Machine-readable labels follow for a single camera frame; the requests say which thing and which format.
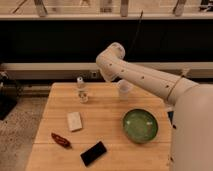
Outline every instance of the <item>bowl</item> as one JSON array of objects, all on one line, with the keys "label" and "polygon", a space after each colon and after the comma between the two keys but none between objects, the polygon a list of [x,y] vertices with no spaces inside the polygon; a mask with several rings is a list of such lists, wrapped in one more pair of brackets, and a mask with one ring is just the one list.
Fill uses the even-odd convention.
[{"label": "bowl", "polygon": [[127,137],[135,143],[147,143],[158,132],[155,117],[144,109],[133,109],[123,118],[123,129]]}]

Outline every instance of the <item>chili pepper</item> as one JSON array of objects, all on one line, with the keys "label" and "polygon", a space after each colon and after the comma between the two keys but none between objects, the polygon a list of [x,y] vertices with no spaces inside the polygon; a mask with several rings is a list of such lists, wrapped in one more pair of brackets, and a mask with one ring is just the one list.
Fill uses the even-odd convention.
[{"label": "chili pepper", "polygon": [[71,147],[70,142],[69,142],[67,139],[61,137],[60,135],[57,135],[57,134],[55,134],[55,133],[51,133],[51,136],[52,136],[52,138],[55,140],[55,142],[56,142],[57,144],[63,146],[64,148],[69,148],[69,147]]}]

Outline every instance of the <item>clear bottle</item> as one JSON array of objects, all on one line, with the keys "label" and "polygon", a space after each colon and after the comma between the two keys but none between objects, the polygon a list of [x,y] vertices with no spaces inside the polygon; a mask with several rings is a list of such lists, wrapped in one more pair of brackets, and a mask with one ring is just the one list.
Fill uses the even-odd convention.
[{"label": "clear bottle", "polygon": [[77,88],[78,88],[78,97],[80,98],[80,102],[86,103],[88,101],[88,95],[86,91],[86,84],[82,77],[77,78]]}]

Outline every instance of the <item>wooden tabletop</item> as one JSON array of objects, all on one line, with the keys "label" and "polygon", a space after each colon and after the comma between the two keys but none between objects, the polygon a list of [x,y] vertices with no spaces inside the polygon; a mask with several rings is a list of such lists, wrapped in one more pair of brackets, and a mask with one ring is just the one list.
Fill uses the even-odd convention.
[{"label": "wooden tabletop", "polygon": [[[52,86],[37,132],[27,171],[168,171],[171,125],[160,98],[134,87],[121,100],[115,83],[87,83],[89,101],[80,103],[75,83]],[[131,109],[142,108],[157,119],[157,136],[147,144],[131,142],[123,132],[122,118]],[[80,112],[83,129],[70,132],[67,113]],[[64,149],[51,138],[61,135],[72,143]],[[80,154],[102,141],[107,153],[85,167]]]}]

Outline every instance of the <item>small cup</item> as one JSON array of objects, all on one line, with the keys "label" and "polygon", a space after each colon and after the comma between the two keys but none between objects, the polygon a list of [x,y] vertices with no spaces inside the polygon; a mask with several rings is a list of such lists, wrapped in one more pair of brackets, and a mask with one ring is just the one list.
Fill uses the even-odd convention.
[{"label": "small cup", "polygon": [[118,95],[120,99],[127,100],[129,92],[132,90],[133,85],[126,80],[120,80],[118,81],[117,86],[118,86]]}]

